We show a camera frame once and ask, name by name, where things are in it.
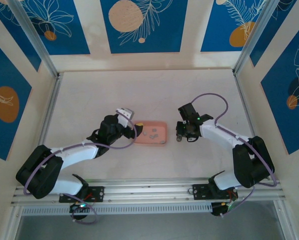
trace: white wall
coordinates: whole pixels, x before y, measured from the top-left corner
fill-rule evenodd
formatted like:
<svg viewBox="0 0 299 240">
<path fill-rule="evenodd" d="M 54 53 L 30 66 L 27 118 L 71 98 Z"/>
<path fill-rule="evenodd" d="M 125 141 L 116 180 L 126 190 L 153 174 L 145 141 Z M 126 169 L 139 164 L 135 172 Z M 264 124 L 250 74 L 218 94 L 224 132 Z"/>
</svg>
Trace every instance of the white wall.
<svg viewBox="0 0 299 240">
<path fill-rule="evenodd" d="M 74 0 L 90 55 L 51 56 L 60 72 L 231 68 L 240 51 L 201 52 L 214 0 L 189 0 L 180 53 L 111 54 L 99 0 Z"/>
<path fill-rule="evenodd" d="M 0 21 L 0 48 L 32 86 L 7 161 L 0 159 L 0 227 L 18 185 L 15 176 L 27 156 L 36 147 L 47 104 L 55 83 L 45 66 L 38 72 Z"/>
<path fill-rule="evenodd" d="M 299 0 L 285 19 L 281 28 L 254 68 L 248 60 L 238 75 L 255 132 L 266 142 L 272 157 L 275 173 L 281 181 L 284 193 L 299 225 L 299 150 L 287 154 L 269 103 L 261 87 L 261 81 L 278 57 L 299 31 Z"/>
</svg>

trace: leaf drawing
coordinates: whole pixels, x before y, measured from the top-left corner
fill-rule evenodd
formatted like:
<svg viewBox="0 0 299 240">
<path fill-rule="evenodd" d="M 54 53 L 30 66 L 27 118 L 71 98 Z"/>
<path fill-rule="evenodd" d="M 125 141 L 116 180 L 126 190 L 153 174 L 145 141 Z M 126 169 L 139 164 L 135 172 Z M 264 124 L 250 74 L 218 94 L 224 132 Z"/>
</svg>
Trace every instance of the leaf drawing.
<svg viewBox="0 0 299 240">
<path fill-rule="evenodd" d="M 155 31 L 156 26 L 160 26 L 159 13 L 165 11 L 173 0 L 135 0 L 135 5 L 141 11 L 142 22 L 140 26 L 128 32 L 122 32 L 118 37 L 121 39 L 120 46 L 127 43 L 128 41 L 139 41 L 140 43 L 145 42 L 146 38 Z"/>
<path fill-rule="evenodd" d="M 280 0 L 271 15 L 275 20 L 278 19 L 279 12 L 283 11 L 288 11 L 291 6 L 293 5 L 294 0 Z"/>
<path fill-rule="evenodd" d="M 236 25 L 240 26 L 244 30 L 244 39 L 246 40 L 252 29 L 251 25 L 253 20 L 261 13 L 267 0 L 259 0 L 257 3 L 254 0 L 252 6 L 248 8 L 245 0 L 225 0 L 222 3 L 227 7 L 229 16 L 235 20 Z"/>
<path fill-rule="evenodd" d="M 12 13 L 11 9 L 7 4 L 4 4 L 3 2 L 0 1 L 0 13 L 4 18 L 7 20 L 11 21 L 13 24 L 19 26 L 19 22 L 16 20 L 14 14 Z"/>
</svg>

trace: orange circle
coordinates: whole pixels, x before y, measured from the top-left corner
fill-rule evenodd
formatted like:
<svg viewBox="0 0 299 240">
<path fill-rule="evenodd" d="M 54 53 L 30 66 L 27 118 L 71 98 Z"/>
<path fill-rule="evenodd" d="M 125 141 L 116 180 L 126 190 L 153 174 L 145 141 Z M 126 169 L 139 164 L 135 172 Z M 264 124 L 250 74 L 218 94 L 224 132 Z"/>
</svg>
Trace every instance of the orange circle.
<svg viewBox="0 0 299 240">
<path fill-rule="evenodd" d="M 254 28 L 255 22 L 250 21 L 245 23 L 244 25 L 241 25 L 237 27 L 229 37 L 229 44 L 232 47 L 244 47 L 247 37 L 251 34 L 252 29 Z"/>
<path fill-rule="evenodd" d="M 143 23 L 141 9 L 130 0 L 117 1 L 110 8 L 108 18 L 112 27 L 121 33 L 134 31 Z"/>
<path fill-rule="evenodd" d="M 298 99 L 294 95 L 290 95 L 286 101 L 287 107 L 291 110 L 295 109 L 298 105 Z"/>
<path fill-rule="evenodd" d="M 44 32 L 45 38 L 50 41 L 55 41 L 56 40 L 56 34 L 52 31 L 46 31 Z"/>
<path fill-rule="evenodd" d="M 9 86 L 0 87 L 0 119 L 5 123 L 12 123 L 19 114 L 20 101 L 18 94 Z"/>
</svg>

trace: camera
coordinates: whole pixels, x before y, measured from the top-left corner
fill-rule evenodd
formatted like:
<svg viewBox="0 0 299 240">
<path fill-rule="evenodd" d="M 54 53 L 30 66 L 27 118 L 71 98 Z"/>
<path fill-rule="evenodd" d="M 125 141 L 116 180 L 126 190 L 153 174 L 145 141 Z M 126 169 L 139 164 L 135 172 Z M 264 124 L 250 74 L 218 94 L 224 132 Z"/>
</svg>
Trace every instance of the camera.
<svg viewBox="0 0 299 240">
<path fill-rule="evenodd" d="M 176 125 L 176 140 L 182 141 L 186 138 L 189 143 L 196 142 L 201 137 L 200 126 L 207 120 L 213 119 L 212 116 L 199 115 L 191 103 L 185 104 L 178 109 L 183 121 L 178 121 Z"/>
</svg>

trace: purple cable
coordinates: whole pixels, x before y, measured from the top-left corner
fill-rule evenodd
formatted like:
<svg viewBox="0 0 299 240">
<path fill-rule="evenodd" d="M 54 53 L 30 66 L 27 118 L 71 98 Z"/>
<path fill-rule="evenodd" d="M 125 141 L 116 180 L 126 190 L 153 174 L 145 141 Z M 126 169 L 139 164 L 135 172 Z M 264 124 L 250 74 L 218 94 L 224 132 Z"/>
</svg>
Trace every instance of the purple cable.
<svg viewBox="0 0 299 240">
<path fill-rule="evenodd" d="M 70 150 L 70 149 L 75 149 L 75 148 L 78 148 L 78 147 L 81 147 L 81 146 L 100 146 L 100 147 L 105 147 L 105 148 L 109 148 L 109 149 L 126 149 L 128 148 L 129 146 L 131 146 L 135 141 L 136 141 L 136 137 L 138 135 L 137 133 L 137 130 L 136 130 L 136 127 L 134 126 L 133 122 L 128 119 L 125 115 L 123 115 L 122 113 L 120 113 L 119 111 L 116 110 L 116 113 L 118 113 L 119 115 L 123 116 L 133 127 L 134 129 L 134 132 L 135 132 L 135 137 L 133 139 L 133 141 L 126 145 L 126 146 L 109 146 L 109 145 L 105 145 L 105 144 L 102 144 L 102 143 L 94 143 L 94 142 L 91 142 L 91 143 L 85 143 L 85 144 L 82 144 L 82 143 L 79 143 L 79 144 L 75 144 L 75 145 L 72 145 L 72 146 L 68 146 L 68 147 L 64 147 L 62 150 L 57 150 L 55 152 L 53 152 L 52 154 L 50 154 L 49 156 L 47 156 L 35 169 L 34 171 L 31 173 L 31 175 L 29 176 L 27 182 L 25 183 L 24 185 L 24 189 L 23 189 L 23 193 L 24 195 L 31 195 L 30 193 L 27 193 L 27 189 L 29 187 L 29 184 L 30 182 L 32 181 L 33 177 L 35 176 L 35 174 L 38 172 L 38 170 L 49 160 L 51 159 L 53 156 L 55 156 L 56 154 L 59 154 L 61 152 L 64 152 L 64 151 L 67 151 L 67 150 Z M 77 197 L 74 197 L 73 195 L 70 195 L 70 194 L 67 194 L 67 193 L 63 193 L 64 195 L 67 195 L 73 199 L 76 199 L 78 201 L 80 201 L 81 203 L 84 203 L 86 204 L 96 215 L 96 211 L 94 210 L 94 208 L 92 208 L 91 205 L 87 204 L 86 202 L 84 202 L 83 200 L 77 198 Z M 92 223 L 91 222 L 81 222 L 81 221 L 76 221 L 77 223 L 80 223 L 80 224 L 94 224 L 96 223 L 96 220 L 93 221 Z"/>
<path fill-rule="evenodd" d="M 228 101 L 226 101 L 226 99 L 225 99 L 222 95 L 219 95 L 219 94 L 217 94 L 217 93 L 213 93 L 213 92 L 207 92 L 207 93 L 203 93 L 203 94 L 201 94 L 201 95 L 198 95 L 198 96 L 195 97 L 195 98 L 193 99 L 193 101 L 191 101 L 190 103 L 192 104 L 192 103 L 195 102 L 196 99 L 198 99 L 198 98 L 200 98 L 200 97 L 202 97 L 202 96 L 206 96 L 206 95 L 217 96 L 217 97 L 221 98 L 221 99 L 224 101 L 224 103 L 226 104 L 226 109 L 225 109 L 225 111 L 223 111 L 223 113 L 222 113 L 221 115 L 219 115 L 217 118 L 215 118 L 214 123 L 215 123 L 215 125 L 216 125 L 216 123 L 218 122 L 218 120 L 219 120 L 221 117 L 223 117 L 223 116 L 227 113 L 227 111 L 229 110 L 229 103 L 228 103 Z"/>
<path fill-rule="evenodd" d="M 194 101 L 195 101 L 196 99 L 198 99 L 198 98 L 200 98 L 200 97 L 202 97 L 202 96 L 206 96 L 206 95 L 217 96 L 217 97 L 221 98 L 221 99 L 225 102 L 225 104 L 226 104 L 226 109 L 225 109 L 225 111 L 224 111 L 221 115 L 219 115 L 219 116 L 215 119 L 214 124 L 215 124 L 215 126 L 216 126 L 218 129 L 220 129 L 220 130 L 224 131 L 225 133 L 227 133 L 227 134 L 229 134 L 229 135 L 231 135 L 231 136 L 233 136 L 233 137 L 236 138 L 236 135 L 235 135 L 234 133 L 232 133 L 231 131 L 229 131 L 229 130 L 227 130 L 227 129 L 225 129 L 225 128 L 219 126 L 219 125 L 217 125 L 218 120 L 219 120 L 221 117 L 223 117 L 223 116 L 226 114 L 226 112 L 229 110 L 229 103 L 228 103 L 228 101 L 227 101 L 223 96 L 221 96 L 221 95 L 219 95 L 219 94 L 217 94 L 217 93 L 207 92 L 207 93 L 203 93 L 203 94 L 198 95 L 197 97 L 195 97 L 195 98 L 193 99 L 193 101 L 191 101 L 191 104 L 194 103 Z M 277 180 L 276 180 L 276 178 L 275 178 L 275 176 L 274 176 L 274 174 L 273 174 L 273 171 L 271 170 L 271 168 L 269 167 L 269 165 L 266 163 L 266 161 L 262 158 L 262 156 L 256 151 L 256 149 L 255 149 L 252 145 L 250 145 L 250 144 L 249 144 L 248 142 L 246 142 L 244 139 L 242 139 L 241 137 L 239 137 L 238 140 L 241 141 L 242 143 L 244 143 L 247 147 L 249 147 L 249 148 L 253 151 L 253 153 L 259 158 L 259 160 L 261 161 L 261 163 L 265 166 L 266 170 L 268 171 L 269 175 L 271 176 L 271 178 L 272 178 L 272 180 L 273 180 L 273 182 L 274 182 L 273 184 L 267 184 L 267 183 L 262 183 L 262 182 L 259 182 L 258 184 L 263 185 L 263 186 L 267 186 L 267 187 L 272 187 L 272 188 L 276 187 L 278 183 L 277 183 Z M 246 201 L 246 199 L 247 199 L 248 197 L 250 197 L 250 196 L 253 194 L 254 190 L 255 190 L 255 187 L 253 186 L 253 189 L 252 189 L 252 191 L 250 192 L 250 194 L 247 195 L 247 197 L 245 197 L 245 198 L 244 198 L 244 199 L 243 199 L 243 200 L 242 200 L 242 201 L 241 201 L 241 202 L 240 202 L 234 209 L 236 209 L 236 208 L 239 207 L 241 204 L 243 204 L 243 203 Z"/>
<path fill-rule="evenodd" d="M 94 219 L 94 221 L 90 221 L 90 222 L 78 221 L 78 220 L 76 220 L 76 219 L 74 218 L 74 213 L 77 211 L 77 209 L 80 209 L 80 208 L 81 208 L 81 207 L 78 207 L 78 208 L 74 209 L 73 212 L 71 213 L 71 218 L 73 219 L 73 221 L 74 221 L 75 223 L 82 224 L 82 225 L 93 225 L 93 224 L 96 224 L 96 223 L 97 223 L 97 221 L 98 221 L 98 219 L 97 219 L 97 215 L 98 215 L 98 214 L 96 213 L 95 209 L 94 209 L 91 205 L 89 205 L 88 203 L 86 203 L 85 201 L 83 201 L 82 199 L 79 199 L 78 197 L 76 197 L 76 196 L 74 196 L 74 195 L 71 195 L 71 194 L 68 194 L 68 193 L 63 193 L 63 194 L 66 195 L 66 196 L 68 196 L 68 197 L 70 197 L 70 198 L 72 198 L 72 199 L 75 199 L 75 200 L 77 200 L 77 201 L 79 201 L 79 202 L 85 204 L 86 207 L 88 207 L 88 208 L 95 214 L 95 219 Z"/>
</svg>

